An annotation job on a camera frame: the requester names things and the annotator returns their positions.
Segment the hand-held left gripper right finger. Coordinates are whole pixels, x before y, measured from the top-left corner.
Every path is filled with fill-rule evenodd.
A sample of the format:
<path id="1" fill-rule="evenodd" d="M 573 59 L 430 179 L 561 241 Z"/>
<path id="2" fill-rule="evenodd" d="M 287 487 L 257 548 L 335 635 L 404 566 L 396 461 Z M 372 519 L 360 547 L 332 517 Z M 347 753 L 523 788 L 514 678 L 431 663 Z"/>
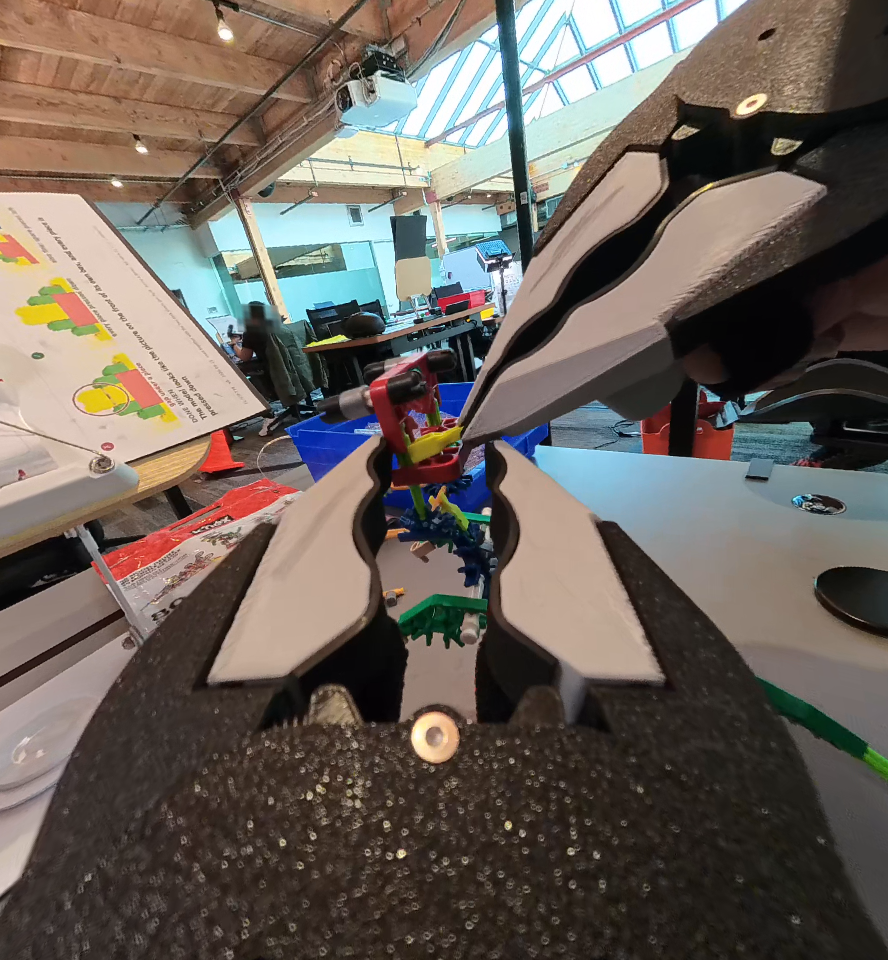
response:
<path id="1" fill-rule="evenodd" d="M 499 686 L 663 687 L 601 520 L 505 440 L 485 465 L 497 559 L 485 641 Z"/>

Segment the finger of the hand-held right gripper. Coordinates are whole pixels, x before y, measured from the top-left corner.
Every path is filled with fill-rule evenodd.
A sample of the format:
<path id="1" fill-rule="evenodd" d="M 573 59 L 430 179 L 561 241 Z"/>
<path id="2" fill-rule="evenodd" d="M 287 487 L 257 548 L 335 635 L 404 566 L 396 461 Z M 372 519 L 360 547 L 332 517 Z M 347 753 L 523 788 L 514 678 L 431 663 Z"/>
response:
<path id="1" fill-rule="evenodd" d="M 497 381 L 514 363 L 539 352 L 568 311 L 618 277 L 639 253 L 635 224 L 666 192 L 666 163 L 653 151 L 630 151 L 582 199 L 535 254 L 500 325 L 484 368 L 462 411 L 474 422 L 495 397 Z"/>
<path id="2" fill-rule="evenodd" d="M 463 427 L 480 445 L 548 424 L 584 403 L 668 402 L 679 383 L 667 326 L 750 253 L 794 225 L 827 193 L 786 171 L 710 186 L 672 214 L 652 251 L 607 292 L 575 306 L 547 344 L 510 364 Z"/>

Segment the colourful construction toy model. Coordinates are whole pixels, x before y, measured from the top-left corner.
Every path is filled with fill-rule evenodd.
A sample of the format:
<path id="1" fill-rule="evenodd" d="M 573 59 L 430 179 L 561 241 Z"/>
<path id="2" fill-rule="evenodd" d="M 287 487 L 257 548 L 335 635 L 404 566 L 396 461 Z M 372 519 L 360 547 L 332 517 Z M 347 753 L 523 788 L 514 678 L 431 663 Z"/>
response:
<path id="1" fill-rule="evenodd" d="M 399 521 L 398 537 L 413 545 L 422 543 L 427 550 L 444 545 L 462 558 L 465 594 L 432 594 L 404 612 L 398 621 L 408 641 L 430 644 L 439 636 L 446 648 L 479 642 L 488 626 L 490 586 L 497 568 L 490 541 L 491 516 L 466 513 L 450 499 L 450 487 L 461 491 L 471 483 L 461 474 L 459 448 L 450 456 L 444 454 L 416 464 L 400 455 L 422 434 L 458 426 L 455 418 L 443 416 L 438 389 L 438 374 L 453 365 L 450 350 L 380 362 L 370 367 L 369 382 L 318 406 L 322 420 L 328 424 L 368 413 L 376 415 L 380 434 L 374 435 L 389 442 L 395 457 L 390 484 L 409 489 L 413 500 L 413 507 Z M 578 688 L 565 701 L 580 706 L 583 689 Z"/>

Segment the yellow clip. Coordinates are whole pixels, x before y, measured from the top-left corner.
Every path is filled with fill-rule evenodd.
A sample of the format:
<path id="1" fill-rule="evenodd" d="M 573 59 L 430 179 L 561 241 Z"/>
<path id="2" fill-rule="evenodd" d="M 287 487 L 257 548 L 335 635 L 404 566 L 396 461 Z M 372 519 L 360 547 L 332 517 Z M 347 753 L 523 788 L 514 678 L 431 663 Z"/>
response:
<path id="1" fill-rule="evenodd" d="M 450 456 L 459 448 L 461 436 L 462 428 L 457 425 L 447 429 L 434 429 L 408 443 L 405 453 L 400 457 L 406 457 L 412 464 L 419 464 L 444 454 Z"/>

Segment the person's right hand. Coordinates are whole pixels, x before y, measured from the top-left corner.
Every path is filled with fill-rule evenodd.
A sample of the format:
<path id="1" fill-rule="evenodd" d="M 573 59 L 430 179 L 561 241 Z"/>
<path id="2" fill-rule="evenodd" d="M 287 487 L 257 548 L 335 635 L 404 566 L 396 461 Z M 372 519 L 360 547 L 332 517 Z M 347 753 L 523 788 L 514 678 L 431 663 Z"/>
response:
<path id="1" fill-rule="evenodd" d="M 810 300 L 810 358 L 888 352 L 888 255 L 821 287 Z"/>

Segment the black steel pillar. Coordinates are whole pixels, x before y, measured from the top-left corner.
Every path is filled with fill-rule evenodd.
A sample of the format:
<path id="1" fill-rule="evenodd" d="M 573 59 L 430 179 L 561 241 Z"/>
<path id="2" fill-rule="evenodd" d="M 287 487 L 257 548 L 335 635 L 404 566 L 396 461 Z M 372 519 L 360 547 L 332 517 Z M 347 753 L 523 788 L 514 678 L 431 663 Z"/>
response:
<path id="1" fill-rule="evenodd" d="M 498 43 L 505 91 L 505 112 L 508 121 L 508 145 L 514 186 L 515 210 L 519 236 L 522 272 L 533 257 L 533 204 L 522 105 L 522 81 L 518 49 L 516 11 L 513 1 L 496 1 Z"/>

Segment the printed toy packaging bag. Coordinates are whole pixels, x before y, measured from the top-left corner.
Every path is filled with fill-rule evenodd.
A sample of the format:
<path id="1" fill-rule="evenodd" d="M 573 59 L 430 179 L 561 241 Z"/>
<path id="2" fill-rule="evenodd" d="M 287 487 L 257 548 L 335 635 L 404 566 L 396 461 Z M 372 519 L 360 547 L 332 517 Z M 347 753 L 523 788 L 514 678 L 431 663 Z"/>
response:
<path id="1" fill-rule="evenodd" d="M 140 629 L 149 634 L 263 523 L 302 495 L 268 479 L 234 488 L 210 506 L 104 555 Z"/>

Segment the orange bucket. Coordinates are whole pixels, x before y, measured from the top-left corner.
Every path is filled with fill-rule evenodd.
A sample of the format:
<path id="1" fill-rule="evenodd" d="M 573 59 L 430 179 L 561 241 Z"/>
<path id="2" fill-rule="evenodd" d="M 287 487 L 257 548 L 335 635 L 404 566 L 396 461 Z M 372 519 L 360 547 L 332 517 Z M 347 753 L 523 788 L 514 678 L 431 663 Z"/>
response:
<path id="1" fill-rule="evenodd" d="M 700 389 L 697 403 L 693 446 L 691 456 L 698 459 L 730 461 L 734 448 L 736 429 L 730 423 L 720 425 L 719 418 L 725 413 L 725 404 L 719 399 L 710 399 L 706 390 Z M 658 413 L 641 421 L 642 452 L 652 455 L 669 455 L 670 421 L 672 406 L 666 404 Z"/>

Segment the blue storage bin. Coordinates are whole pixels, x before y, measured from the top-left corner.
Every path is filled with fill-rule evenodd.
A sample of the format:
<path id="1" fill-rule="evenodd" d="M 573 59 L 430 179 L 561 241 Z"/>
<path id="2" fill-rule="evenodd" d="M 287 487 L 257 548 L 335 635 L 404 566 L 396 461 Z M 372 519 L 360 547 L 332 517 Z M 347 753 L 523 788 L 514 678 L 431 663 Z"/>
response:
<path id="1" fill-rule="evenodd" d="M 440 407 L 445 417 L 456 418 L 461 413 L 471 387 L 470 382 L 445 382 L 439 385 Z M 288 427 L 286 432 L 293 439 L 313 479 L 319 481 L 366 438 L 374 433 L 380 434 L 380 427 L 375 414 L 339 423 L 327 423 L 316 416 Z"/>

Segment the long wooden office desk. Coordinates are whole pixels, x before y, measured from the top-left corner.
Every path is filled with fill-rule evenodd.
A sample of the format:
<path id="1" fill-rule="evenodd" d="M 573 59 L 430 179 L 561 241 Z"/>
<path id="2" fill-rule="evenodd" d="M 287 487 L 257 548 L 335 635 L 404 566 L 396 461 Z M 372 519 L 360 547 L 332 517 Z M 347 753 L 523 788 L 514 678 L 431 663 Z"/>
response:
<path id="1" fill-rule="evenodd" d="M 328 389 L 333 393 L 363 385 L 364 368 L 372 362 L 443 348 L 454 350 L 457 356 L 453 376 L 458 382 L 470 382 L 476 375 L 474 331 L 495 331 L 502 320 L 494 306 L 488 304 L 449 316 L 398 323 L 372 337 L 313 342 L 304 347 L 304 353 L 321 361 L 328 374 Z"/>

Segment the white and blue document stand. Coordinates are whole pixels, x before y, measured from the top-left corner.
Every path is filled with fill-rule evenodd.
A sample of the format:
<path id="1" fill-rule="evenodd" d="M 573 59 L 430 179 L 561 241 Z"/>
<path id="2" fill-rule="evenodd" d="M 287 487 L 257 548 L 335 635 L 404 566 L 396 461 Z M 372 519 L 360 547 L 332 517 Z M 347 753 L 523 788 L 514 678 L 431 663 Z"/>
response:
<path id="1" fill-rule="evenodd" d="M 0 535 L 0 559 L 50 538 L 63 537 L 87 522 L 101 520 L 125 506 L 179 486 L 197 472 L 209 452 L 210 438 L 203 437 L 131 462 L 130 466 L 138 474 L 135 488 L 100 503 L 65 511 L 48 522 L 39 522 L 18 534 Z"/>

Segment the black flat disc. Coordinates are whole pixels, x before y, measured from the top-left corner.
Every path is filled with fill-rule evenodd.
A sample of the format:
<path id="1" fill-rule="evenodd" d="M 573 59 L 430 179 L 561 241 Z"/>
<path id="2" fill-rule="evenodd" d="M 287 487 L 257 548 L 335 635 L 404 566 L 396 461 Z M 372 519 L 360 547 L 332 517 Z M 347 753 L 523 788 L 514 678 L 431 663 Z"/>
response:
<path id="1" fill-rule="evenodd" d="M 832 568 L 816 577 L 814 594 L 833 617 L 888 639 L 888 571 L 861 566 Z"/>

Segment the white instruction board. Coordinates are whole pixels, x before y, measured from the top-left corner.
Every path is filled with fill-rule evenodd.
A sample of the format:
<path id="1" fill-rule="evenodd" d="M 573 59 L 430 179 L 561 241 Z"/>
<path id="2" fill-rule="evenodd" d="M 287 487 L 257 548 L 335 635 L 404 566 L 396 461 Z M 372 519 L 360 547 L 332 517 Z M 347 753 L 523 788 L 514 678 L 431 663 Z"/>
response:
<path id="1" fill-rule="evenodd" d="M 119 463 L 266 405 L 93 204 L 52 193 L 0 193 L 0 391 Z"/>

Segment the black post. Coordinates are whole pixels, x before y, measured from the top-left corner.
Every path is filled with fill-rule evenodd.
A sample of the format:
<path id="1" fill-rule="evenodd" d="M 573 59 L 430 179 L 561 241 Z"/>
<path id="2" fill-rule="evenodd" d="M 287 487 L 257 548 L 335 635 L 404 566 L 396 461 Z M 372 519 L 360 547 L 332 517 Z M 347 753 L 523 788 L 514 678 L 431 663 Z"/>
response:
<path id="1" fill-rule="evenodd" d="M 667 437 L 667 455 L 690 458 L 693 456 L 697 422 L 699 419 L 701 388 L 686 377 L 670 402 Z"/>

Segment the clear suction cup mount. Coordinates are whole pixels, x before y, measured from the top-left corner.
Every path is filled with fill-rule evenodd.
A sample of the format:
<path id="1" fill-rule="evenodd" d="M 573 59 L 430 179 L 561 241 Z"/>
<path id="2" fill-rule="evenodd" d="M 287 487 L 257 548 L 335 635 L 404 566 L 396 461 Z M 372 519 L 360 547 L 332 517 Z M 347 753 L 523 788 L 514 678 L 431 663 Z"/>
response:
<path id="1" fill-rule="evenodd" d="M 98 703 L 95 697 L 66 699 L 0 740 L 0 812 L 14 810 L 57 784 Z"/>

